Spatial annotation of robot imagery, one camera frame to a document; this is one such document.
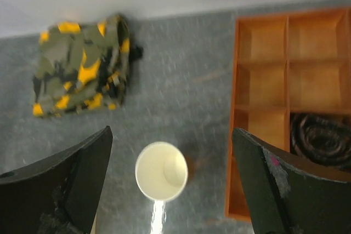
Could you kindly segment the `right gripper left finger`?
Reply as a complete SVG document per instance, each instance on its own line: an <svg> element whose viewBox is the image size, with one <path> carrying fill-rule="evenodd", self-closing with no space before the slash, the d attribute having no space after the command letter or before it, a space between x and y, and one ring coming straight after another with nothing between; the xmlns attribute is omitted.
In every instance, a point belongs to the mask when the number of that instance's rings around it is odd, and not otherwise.
<svg viewBox="0 0 351 234"><path fill-rule="evenodd" d="M110 160L109 126L1 174L1 233L91 233Z"/></svg>

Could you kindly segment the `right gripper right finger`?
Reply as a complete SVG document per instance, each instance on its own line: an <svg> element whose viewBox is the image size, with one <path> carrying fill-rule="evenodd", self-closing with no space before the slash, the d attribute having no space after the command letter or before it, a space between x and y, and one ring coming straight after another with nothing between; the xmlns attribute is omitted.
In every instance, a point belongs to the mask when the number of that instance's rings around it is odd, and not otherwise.
<svg viewBox="0 0 351 234"><path fill-rule="evenodd" d="M350 173L232 132L234 157L255 233L350 233Z"/></svg>

